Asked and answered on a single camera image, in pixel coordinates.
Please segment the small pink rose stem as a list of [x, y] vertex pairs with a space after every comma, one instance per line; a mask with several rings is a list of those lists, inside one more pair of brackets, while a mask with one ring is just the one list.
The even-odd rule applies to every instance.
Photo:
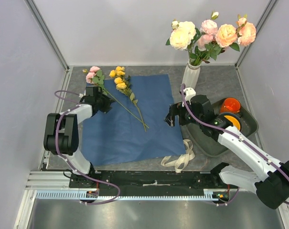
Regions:
[[136, 115], [134, 115], [128, 108], [126, 108], [116, 97], [114, 97], [108, 89], [105, 87], [106, 77], [103, 74], [102, 70], [97, 66], [92, 66], [89, 70], [83, 69], [83, 73], [86, 73], [86, 82], [95, 86], [102, 88], [104, 95], [109, 95], [111, 99], [119, 103], [125, 110], [127, 110], [132, 116], [140, 121]]

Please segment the yellow rose stem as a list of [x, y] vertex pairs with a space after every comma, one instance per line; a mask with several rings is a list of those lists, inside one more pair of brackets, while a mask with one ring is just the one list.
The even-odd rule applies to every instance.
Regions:
[[131, 89], [131, 82], [130, 82], [131, 77], [129, 75], [128, 76], [126, 75], [125, 67], [117, 66], [114, 70], [110, 71], [109, 76], [114, 79], [116, 89], [120, 91], [122, 94], [124, 94], [126, 97], [128, 97], [129, 100], [136, 107], [140, 115], [140, 121], [143, 124], [144, 130], [146, 132], [148, 127], [146, 126], [141, 111], [138, 107], [138, 100], [136, 99], [135, 94]]

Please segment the blue wrapping paper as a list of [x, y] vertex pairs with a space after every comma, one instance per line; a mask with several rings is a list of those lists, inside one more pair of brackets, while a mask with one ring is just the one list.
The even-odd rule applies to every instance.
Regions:
[[105, 88], [118, 101], [106, 114], [98, 112], [83, 122], [81, 152], [95, 166], [185, 152], [180, 126], [164, 121], [174, 103], [168, 75], [132, 76], [130, 81], [136, 106], [113, 80], [105, 80]]

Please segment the cream ribbon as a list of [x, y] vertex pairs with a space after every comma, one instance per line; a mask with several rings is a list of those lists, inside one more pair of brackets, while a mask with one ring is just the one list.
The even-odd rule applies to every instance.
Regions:
[[180, 155], [178, 159], [171, 162], [169, 162], [171, 156], [165, 156], [161, 161], [161, 165], [163, 167], [173, 167], [176, 173], [181, 173], [187, 167], [189, 162], [195, 158], [192, 141], [189, 139], [184, 139], [183, 143], [185, 153]]

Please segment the double pink rose stem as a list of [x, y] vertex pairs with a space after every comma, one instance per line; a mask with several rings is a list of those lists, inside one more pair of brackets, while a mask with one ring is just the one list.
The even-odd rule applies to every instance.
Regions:
[[213, 35], [204, 34], [197, 41], [197, 45], [194, 49], [196, 59], [194, 61], [195, 66], [200, 65], [202, 62], [209, 62], [210, 51], [207, 50], [206, 45], [214, 45], [215, 38]]

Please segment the cream white rose stem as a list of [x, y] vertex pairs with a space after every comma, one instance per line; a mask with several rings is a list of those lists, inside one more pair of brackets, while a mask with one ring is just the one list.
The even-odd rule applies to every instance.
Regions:
[[176, 50], [187, 51], [189, 62], [195, 65], [196, 55], [193, 53], [194, 37], [196, 26], [191, 21], [173, 20], [171, 23], [172, 32], [166, 41], [166, 46], [172, 46]]

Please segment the peach pink rose stem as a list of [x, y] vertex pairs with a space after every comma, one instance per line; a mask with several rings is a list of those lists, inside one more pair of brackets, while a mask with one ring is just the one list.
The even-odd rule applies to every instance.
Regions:
[[241, 46], [246, 47], [253, 43], [256, 35], [256, 27], [247, 20], [247, 15], [238, 15], [236, 25], [223, 24], [218, 26], [218, 32], [215, 37], [219, 46], [216, 53], [217, 56], [225, 52], [227, 48], [237, 52], [240, 51]]

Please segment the pink rose stem with bud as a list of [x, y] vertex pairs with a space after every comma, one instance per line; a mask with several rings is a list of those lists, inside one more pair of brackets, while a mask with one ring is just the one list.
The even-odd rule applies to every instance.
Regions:
[[[201, 27], [199, 29], [199, 34], [198, 37], [200, 38], [202, 35], [204, 34], [209, 34], [209, 35], [213, 35], [214, 38], [216, 37], [216, 34], [218, 32], [218, 25], [215, 22], [215, 20], [219, 17], [219, 12], [217, 11], [212, 11], [211, 13], [211, 17], [210, 19], [206, 19], [201, 23]], [[207, 50], [210, 51], [210, 58], [211, 56], [213, 57], [214, 60], [216, 60], [216, 56], [217, 56], [217, 49], [219, 48], [216, 39], [214, 42], [214, 45], [206, 45]]]

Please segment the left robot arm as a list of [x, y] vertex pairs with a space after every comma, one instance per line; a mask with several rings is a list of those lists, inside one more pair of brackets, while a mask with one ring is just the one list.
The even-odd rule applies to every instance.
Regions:
[[113, 102], [103, 93], [102, 87], [90, 86], [75, 107], [61, 113], [50, 113], [46, 119], [44, 149], [63, 159], [72, 173], [80, 175], [79, 181], [85, 187], [94, 186], [96, 176], [91, 173], [92, 164], [79, 149], [78, 125], [98, 112], [109, 112]]

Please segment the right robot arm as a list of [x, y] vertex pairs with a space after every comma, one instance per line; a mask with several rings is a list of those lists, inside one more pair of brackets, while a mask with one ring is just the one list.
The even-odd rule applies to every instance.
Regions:
[[256, 194], [271, 209], [289, 204], [289, 161], [283, 163], [272, 157], [244, 136], [225, 114], [215, 114], [205, 95], [187, 95], [182, 102], [171, 104], [164, 120], [173, 127], [176, 116], [180, 125], [198, 125], [204, 135], [228, 148], [252, 169], [247, 172], [221, 163], [210, 175], [214, 187], [240, 187]]

